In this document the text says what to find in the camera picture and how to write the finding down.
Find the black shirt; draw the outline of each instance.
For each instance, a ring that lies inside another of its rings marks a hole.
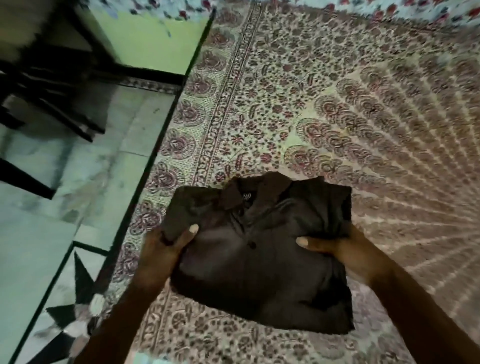
[[[353,329],[345,267],[295,244],[299,236],[346,236],[351,189],[277,173],[233,179],[223,189],[180,187],[162,222],[173,241],[200,230],[171,276],[199,303],[283,329]]]

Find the person's right hand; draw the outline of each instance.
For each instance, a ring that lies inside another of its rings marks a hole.
[[[331,254],[345,265],[355,279],[372,286],[388,274],[395,263],[378,249],[363,233],[350,224],[349,237],[333,240],[310,237],[297,238],[297,244],[312,252]]]

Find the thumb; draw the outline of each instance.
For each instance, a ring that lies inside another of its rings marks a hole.
[[[182,250],[189,242],[193,240],[195,235],[198,232],[198,224],[191,225],[187,230],[185,230],[180,237],[175,241],[173,247],[178,251]]]
[[[296,239],[296,243],[302,248],[308,249],[312,252],[327,253],[335,255],[338,247],[337,239],[325,240],[317,238],[309,238],[301,236]]]

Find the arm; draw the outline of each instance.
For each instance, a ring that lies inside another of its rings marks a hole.
[[[181,250],[197,231],[198,225],[190,226],[172,246],[162,242],[160,229],[147,233],[131,283],[74,364],[125,362],[143,316],[163,289]]]
[[[301,237],[297,244],[332,254],[378,296],[418,364],[478,363],[480,347],[402,267],[350,226],[350,237]]]

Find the floral print fabric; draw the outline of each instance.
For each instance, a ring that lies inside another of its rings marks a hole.
[[[447,26],[478,26],[478,0],[288,0],[295,6],[354,13],[372,21],[388,19],[414,20]],[[134,15],[149,13],[158,18],[199,20],[208,17],[213,8],[221,9],[225,1],[218,0],[82,0],[87,7]]]
[[[284,5],[221,9],[184,88],[107,292],[181,185],[287,167],[354,187],[354,222],[480,339],[479,50],[410,23]],[[348,281],[355,330],[277,330],[165,287],[133,349],[172,363],[412,363],[380,302]]]

